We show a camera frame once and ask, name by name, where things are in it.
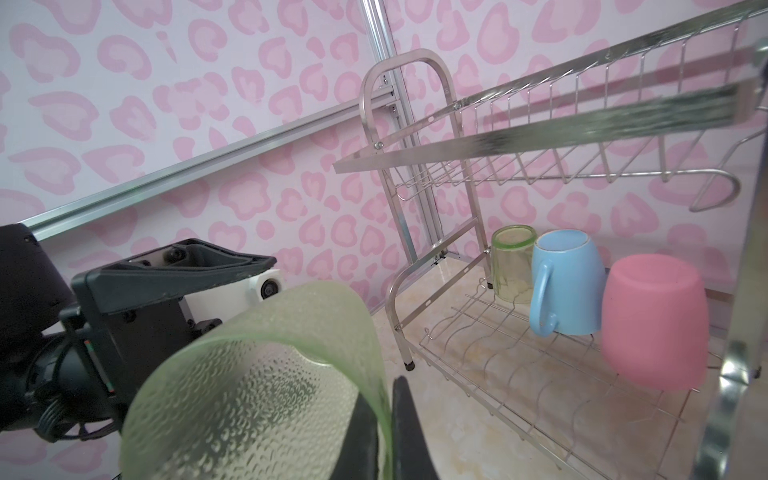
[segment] wire shelf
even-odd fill
[[[621,177],[654,176],[668,182],[679,175],[699,174],[707,179],[690,210],[723,206],[740,192],[739,179],[726,170],[729,161],[744,144],[762,137],[766,128],[752,128],[711,167],[692,164],[689,157],[707,130],[743,123],[756,110],[768,111],[760,106],[763,89],[762,81],[754,77],[760,73],[759,65],[752,65],[753,48],[740,46],[745,21],[767,9],[768,2],[741,2],[717,15],[702,15],[490,88],[349,155],[336,163],[336,171],[391,168],[398,197],[404,201],[447,184],[530,185],[539,180],[568,184],[589,178],[612,184]],[[692,58],[690,45],[705,35],[720,35],[727,50]],[[660,56],[662,48],[665,52],[679,48],[677,63],[649,69],[650,59]],[[637,64],[629,74],[623,71],[628,61]],[[745,78],[747,70],[753,81],[734,83],[736,77]],[[702,85],[702,77],[708,78],[711,88],[688,91],[692,80]],[[661,98],[649,98],[659,92]],[[456,138],[399,149],[403,138],[448,116],[460,122],[458,135],[454,129]],[[462,129],[471,134],[463,137]],[[667,159],[666,137],[680,132],[690,133],[688,148],[681,157]],[[627,145],[631,138],[638,140]],[[611,147],[619,144],[629,151],[612,153]],[[415,164],[423,165],[415,173],[400,168]],[[730,193],[703,204],[717,178],[730,182]]]
[[[425,328],[417,350],[492,415],[586,478],[658,480],[667,478],[662,467],[680,463],[674,434],[701,427],[703,418],[683,417],[705,394],[633,385],[603,361],[597,336],[537,337],[524,308],[496,299],[485,279],[465,295],[453,316]],[[710,353],[709,368],[721,361]]]

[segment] blue mug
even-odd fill
[[[580,230],[555,230],[534,245],[531,329],[590,335],[600,329],[607,274],[598,248]]]

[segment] upper rack shelf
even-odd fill
[[[757,110],[768,111],[767,107],[760,106],[768,78],[768,39],[759,40],[753,48],[738,47],[743,23],[767,12],[768,0],[740,2],[461,100],[455,99],[452,79],[446,74],[441,74],[448,104],[427,118],[381,140],[375,132],[371,134],[369,131],[368,125],[372,124],[372,118],[365,108],[367,92],[363,88],[360,94],[360,114],[372,143],[336,162],[334,169],[341,174],[392,168],[399,177],[399,180],[394,182],[394,190],[398,192],[401,200],[409,200],[432,186],[459,185],[465,182],[479,184],[488,181],[503,185],[514,180],[528,184],[538,180],[560,180],[567,184],[575,178],[604,178],[608,183],[613,183],[619,177],[653,176],[661,177],[666,182],[677,175],[706,174],[707,181],[701,186],[689,209],[695,212],[723,206],[735,199],[741,190],[739,179],[723,168],[741,145],[762,136],[766,132],[765,127],[761,126],[759,130],[752,131],[736,141],[712,168],[685,167],[684,162],[706,130],[743,123]],[[714,72],[707,73],[722,74],[721,85],[684,91],[684,80],[691,72],[700,73],[701,70],[700,65],[689,66],[686,47],[692,39],[713,31],[725,32],[725,38],[730,40],[727,46],[730,49],[723,55],[715,59],[704,59],[711,60],[710,65],[716,68]],[[660,48],[672,44],[679,46],[680,56],[677,64],[666,68],[665,72],[665,78],[670,78],[670,75],[672,78],[667,81],[665,87],[671,95],[650,99],[647,98],[649,95],[646,92],[644,99],[644,91],[648,86],[658,82],[659,77],[663,76],[658,71],[646,70],[648,55],[654,55]],[[609,96],[616,91],[615,70],[621,65],[618,62],[632,57],[639,59],[639,71],[634,72],[631,78],[622,79],[619,93],[622,93],[624,98],[632,97],[634,100],[630,104],[609,107]],[[432,67],[435,67],[435,64],[444,65],[434,52],[425,49],[398,55],[396,59],[397,62],[387,67],[394,68],[416,61],[424,61]],[[750,78],[733,81],[736,76],[735,67],[748,63],[750,59],[756,74]],[[604,68],[604,81],[600,84],[586,84],[582,78],[584,73],[596,68]],[[377,74],[376,69],[369,72],[372,76]],[[369,75],[366,76],[364,85],[372,84],[372,79],[368,79]],[[594,72],[589,73],[589,78],[594,81]],[[558,87],[566,85],[566,88],[573,86],[570,94],[555,94]],[[543,89],[548,90],[548,95],[541,94]],[[480,132],[479,108],[488,112],[482,118],[487,131],[463,136],[462,115],[466,120],[466,117],[471,119],[474,113],[474,130]],[[452,121],[453,138],[411,148],[399,148],[400,141],[418,134],[423,128],[445,117]],[[674,162],[667,161],[665,136],[683,132],[692,132],[693,135],[687,152]],[[633,144],[632,152],[626,160],[622,159],[620,163],[610,161],[607,149],[611,143],[631,138],[642,140]],[[628,170],[641,154],[651,150],[647,147],[652,141],[657,142],[657,160],[649,162],[644,157],[641,162],[643,168]],[[567,157],[576,157],[571,155],[572,152],[585,145],[594,147],[581,160],[576,160],[577,164],[565,163]],[[523,158],[523,153],[531,155]],[[550,160],[542,169],[541,162],[535,162],[545,154],[548,154],[546,158]],[[414,170],[410,177],[403,176],[398,169],[418,164],[424,164],[424,167]],[[585,170],[590,165],[593,167],[591,171]],[[701,205],[716,177],[730,182],[730,193],[715,203]]]

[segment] green glass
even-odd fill
[[[530,303],[533,296],[531,260],[536,230],[528,225],[510,225],[491,237],[493,290],[510,303]]]
[[[126,480],[328,478],[358,392],[392,426],[384,362],[359,296],[313,282],[270,297],[175,353],[122,431]]]

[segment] pink wallpaper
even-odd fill
[[[372,64],[356,0],[34,0],[0,18],[0,223],[353,99]]]
[[[356,98],[372,65],[356,0],[38,0],[0,7],[0,222]],[[380,134],[391,128],[385,116]],[[377,173],[336,175],[357,120],[45,240],[67,278],[199,237],[274,255],[289,285],[334,279],[378,305],[405,265]],[[417,248],[426,236],[405,205]],[[11,480],[106,480],[120,437],[0,434]]]
[[[663,28],[674,22],[700,15],[712,8],[734,3],[728,0],[388,0],[387,12],[398,51],[430,48],[448,64],[459,97],[477,93],[511,79],[531,74],[571,58],[605,48]],[[742,25],[738,46],[749,45],[768,30],[768,18],[755,18]],[[709,58],[730,50],[733,29],[716,31],[691,40],[687,46],[689,61]],[[644,88],[643,99],[674,94],[677,86],[676,65],[680,46],[671,45],[646,57],[645,71],[657,71],[654,85]],[[712,68],[721,68],[712,73]],[[723,66],[717,60],[688,67],[684,91],[722,84]],[[619,61],[610,70],[610,79],[621,80],[639,72],[639,58]],[[580,101],[579,111],[602,108],[601,86],[604,68],[581,76],[581,89],[598,88],[598,99]],[[753,72],[736,63],[732,79]],[[437,76],[425,65],[405,67],[404,75],[415,115],[430,115],[445,104]],[[555,84],[555,105],[559,95],[572,93],[573,77]],[[611,92],[609,105],[637,100],[637,91]],[[534,112],[531,121],[548,118],[548,84],[531,91],[531,102],[546,108]],[[527,121],[527,98],[522,94],[511,100],[513,124]],[[555,117],[573,114],[573,106],[555,111]],[[463,111],[466,133],[489,131],[507,125],[506,98],[493,107],[483,105]],[[691,151],[684,167],[706,167],[720,162],[734,141],[758,131],[766,123],[760,112],[752,121],[731,129],[707,132]],[[422,141],[451,137],[446,120],[422,131]],[[670,135],[666,154],[671,165],[689,150],[693,135]],[[608,148],[611,166],[625,162],[642,144],[638,141],[614,142]],[[604,180],[575,180],[564,186],[559,180],[508,182],[502,186],[482,184],[478,195],[485,216],[488,238],[497,228],[511,223],[528,223],[541,232],[554,228],[579,228],[594,236],[605,263],[632,253],[661,251],[671,253],[698,266],[708,285],[731,291],[737,274],[746,216],[752,198],[754,174],[761,140],[744,144],[733,156],[727,170],[743,182],[743,192],[728,207],[691,214],[688,204],[694,199],[703,178],[678,177],[665,184],[653,180],[620,179],[608,185]],[[563,155],[567,149],[561,149]],[[580,167],[597,148],[580,147],[565,161],[571,172]],[[635,169],[656,165],[658,144],[652,141],[632,165]],[[523,156],[531,160],[532,154]],[[545,154],[530,167],[540,174],[554,163],[552,153]],[[589,171],[599,164],[599,159]],[[705,204],[722,198],[730,187],[716,181],[705,196]],[[440,187],[436,192],[438,210],[446,232],[469,216],[464,187]],[[455,249],[470,257],[478,253],[473,236],[465,235]]]

